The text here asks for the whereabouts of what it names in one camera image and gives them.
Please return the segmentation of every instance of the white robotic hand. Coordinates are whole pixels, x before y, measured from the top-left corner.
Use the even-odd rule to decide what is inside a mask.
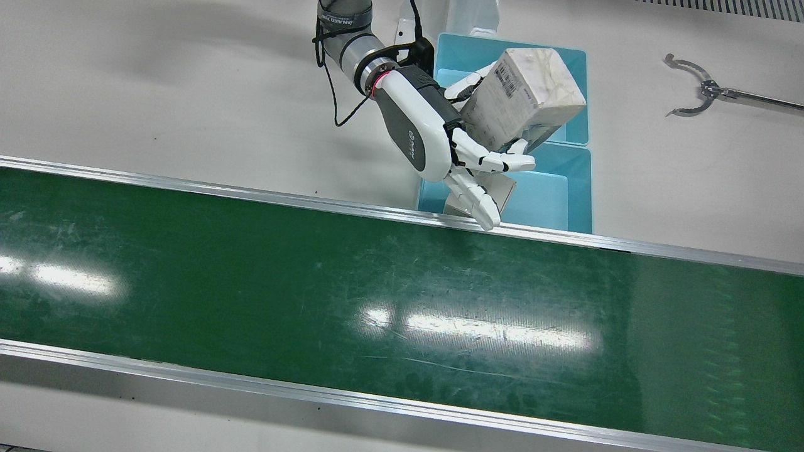
[[[444,181],[455,194],[461,207],[472,215],[484,230],[489,231],[500,223],[499,208],[486,189],[478,184],[471,170],[529,171],[535,167],[535,161],[532,156],[521,153],[489,152],[463,129],[453,130],[453,143],[457,165],[453,164]]]
[[[383,113],[388,134],[419,175],[431,182],[445,180],[484,230],[497,226],[498,206],[472,171],[528,171],[535,167],[533,157],[489,152],[477,144],[441,87],[414,66],[380,76],[372,96]]]

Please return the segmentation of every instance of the floor vent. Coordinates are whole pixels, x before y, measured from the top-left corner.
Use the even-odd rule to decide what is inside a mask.
[[[804,22],[804,0],[642,0],[642,2]]]

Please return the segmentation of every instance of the black cable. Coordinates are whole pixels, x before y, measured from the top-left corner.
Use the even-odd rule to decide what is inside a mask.
[[[349,115],[341,122],[338,122],[338,99],[335,98],[335,86],[332,84],[332,76],[330,75],[330,69],[326,66],[326,57],[323,60],[324,71],[326,72],[326,80],[330,82],[330,91],[332,92],[332,105],[335,107],[335,114],[332,117],[332,120],[335,122],[335,127],[340,127],[347,123],[354,115],[357,113],[357,110],[363,106],[363,104],[368,101],[368,98],[371,96],[371,92],[369,92],[362,101],[349,113]]]
[[[410,6],[413,8],[413,19],[415,21],[414,25],[414,33],[416,35],[416,41],[420,40],[423,36],[423,32],[421,29],[421,17],[419,16],[419,9],[416,7],[415,0],[410,0]],[[315,63],[320,67],[324,68],[324,72],[326,72],[326,81],[330,83],[330,91],[332,92],[332,105],[334,106],[335,113],[332,117],[333,122],[335,123],[335,127],[341,127],[342,125],[346,124],[355,113],[363,106],[363,104],[368,101],[368,98],[371,97],[371,91],[360,101],[357,106],[352,109],[351,113],[349,113],[343,121],[338,122],[338,98],[335,96],[335,86],[332,83],[332,75],[330,74],[330,69],[326,66],[326,50],[324,50],[323,41],[325,39],[332,38],[337,35],[345,34],[345,33],[353,33],[356,31],[365,30],[368,28],[361,27],[361,28],[354,28],[354,29],[346,29],[346,30],[339,30],[339,31],[330,31],[324,32],[324,26],[321,23],[321,19],[317,19],[315,22],[315,37],[313,38],[313,43],[315,44]],[[416,42],[409,43],[409,44],[400,44],[395,46],[386,47],[385,49],[381,49],[381,51],[400,51],[400,50],[408,50],[410,51]]]
[[[410,7],[413,8],[413,34],[416,35],[416,40],[421,39],[423,32],[421,30],[421,17],[419,17],[419,8],[416,8],[416,2],[410,0]]]

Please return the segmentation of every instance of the white floor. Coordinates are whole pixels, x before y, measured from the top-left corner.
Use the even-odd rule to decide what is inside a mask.
[[[374,3],[390,43],[400,2]],[[0,2],[0,154],[413,208],[376,106],[333,127],[314,17],[313,0]],[[803,102],[804,25],[632,0],[502,0],[501,17],[505,39],[588,53],[596,233],[804,262],[804,115],[665,117],[698,100],[662,62]],[[343,117],[359,94],[334,81]],[[0,443],[57,451],[410,447],[18,384],[0,405]],[[93,433],[109,419],[141,428]]]

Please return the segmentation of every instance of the white box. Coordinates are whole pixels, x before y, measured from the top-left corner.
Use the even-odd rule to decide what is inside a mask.
[[[461,110],[469,135],[488,150],[519,139],[528,150],[586,106],[555,49],[509,48]]]

